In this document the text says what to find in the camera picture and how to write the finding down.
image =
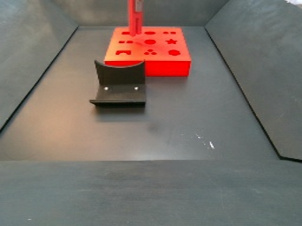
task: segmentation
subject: star-shaped hole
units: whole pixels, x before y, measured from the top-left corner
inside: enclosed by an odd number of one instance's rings
[[[170,40],[166,41],[166,43],[167,44],[176,44],[176,40],[170,39]]]

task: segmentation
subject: red block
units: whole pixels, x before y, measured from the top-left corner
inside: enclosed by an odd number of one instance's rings
[[[191,57],[180,28],[143,27],[132,37],[118,27],[106,53],[106,64],[127,66],[146,61],[147,76],[189,76]]]

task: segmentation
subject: black bracket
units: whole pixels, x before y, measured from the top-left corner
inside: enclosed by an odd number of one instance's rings
[[[95,105],[146,104],[146,62],[114,67],[95,61],[99,78]]]

